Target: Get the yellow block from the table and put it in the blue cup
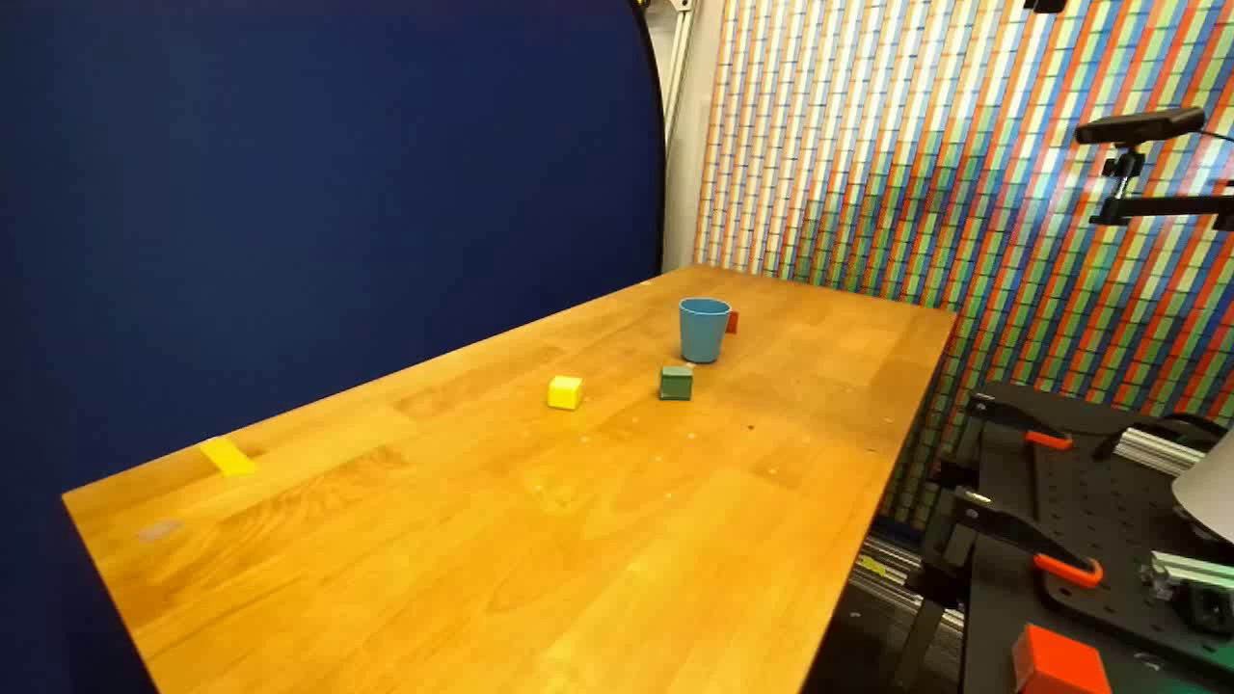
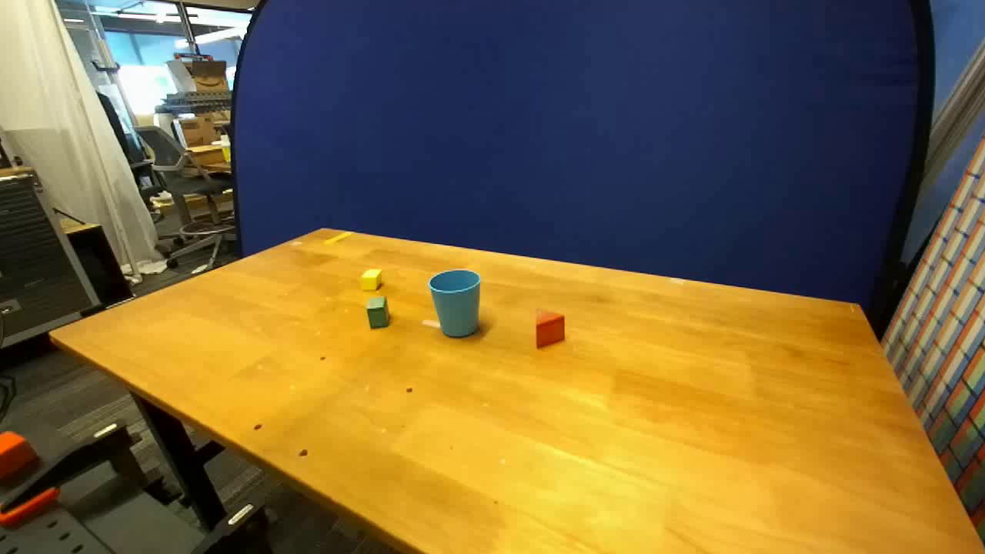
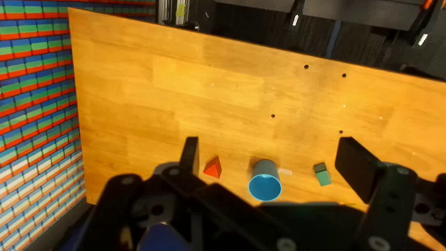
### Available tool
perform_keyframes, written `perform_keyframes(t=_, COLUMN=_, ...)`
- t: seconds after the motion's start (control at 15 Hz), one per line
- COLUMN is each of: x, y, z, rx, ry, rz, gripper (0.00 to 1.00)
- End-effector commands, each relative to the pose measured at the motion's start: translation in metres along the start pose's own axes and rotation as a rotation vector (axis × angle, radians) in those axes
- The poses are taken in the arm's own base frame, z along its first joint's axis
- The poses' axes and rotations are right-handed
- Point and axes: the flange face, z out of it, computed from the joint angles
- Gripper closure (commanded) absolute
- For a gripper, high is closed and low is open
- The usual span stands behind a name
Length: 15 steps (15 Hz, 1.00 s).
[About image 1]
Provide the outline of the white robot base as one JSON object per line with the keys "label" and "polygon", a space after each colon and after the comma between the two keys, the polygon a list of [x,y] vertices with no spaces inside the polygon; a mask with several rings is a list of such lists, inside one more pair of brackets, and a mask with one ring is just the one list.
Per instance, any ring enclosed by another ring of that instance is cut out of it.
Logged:
{"label": "white robot base", "polygon": [[1198,530],[1234,545],[1234,432],[1198,465],[1174,477],[1174,496]]}

